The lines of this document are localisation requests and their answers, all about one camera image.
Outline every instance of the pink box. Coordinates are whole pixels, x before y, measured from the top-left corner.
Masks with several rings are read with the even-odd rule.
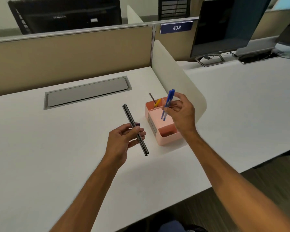
[[[164,146],[182,138],[182,135],[176,129],[173,119],[170,116],[166,116],[165,121],[161,120],[163,112],[161,108],[165,106],[167,98],[168,97],[162,98],[156,108],[154,108],[154,101],[145,104],[145,117],[156,136],[159,146]]]

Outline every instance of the number sign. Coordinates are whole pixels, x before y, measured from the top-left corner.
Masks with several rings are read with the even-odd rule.
[[[160,34],[190,31],[193,21],[182,23],[166,23],[161,25]]]

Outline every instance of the wooden floor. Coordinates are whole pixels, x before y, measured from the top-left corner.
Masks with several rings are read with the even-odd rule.
[[[272,199],[290,217],[290,156],[282,156],[242,175]],[[168,208],[186,224],[204,227],[208,232],[239,231],[212,188]]]

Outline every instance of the blue pen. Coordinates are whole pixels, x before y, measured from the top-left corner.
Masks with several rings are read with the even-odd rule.
[[[168,102],[170,100],[171,94],[172,94],[172,90],[169,91],[168,98],[166,100],[166,103],[165,103],[165,106],[164,107],[167,107],[166,105],[168,104]],[[163,110],[161,119],[164,117],[164,114],[165,114],[165,111]]]
[[[169,107],[169,106],[171,105],[171,101],[172,101],[172,99],[173,99],[173,97],[174,97],[174,93],[175,93],[175,89],[172,89],[172,91],[171,91],[171,96],[170,96],[169,102],[168,102],[168,104],[166,105],[166,107]],[[164,114],[163,121],[165,121],[166,116],[167,116],[167,113]]]

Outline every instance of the desk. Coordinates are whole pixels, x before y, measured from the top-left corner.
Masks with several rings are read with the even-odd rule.
[[[290,149],[290,60],[178,64],[207,100],[200,134],[237,171]],[[47,91],[125,75],[131,91],[43,110]],[[108,132],[127,123],[124,103],[147,131],[150,154],[130,149],[92,231],[116,231],[209,188],[184,141],[157,145],[144,117],[149,92],[166,96],[156,82],[147,67],[0,97],[0,232],[51,228],[101,160]]]

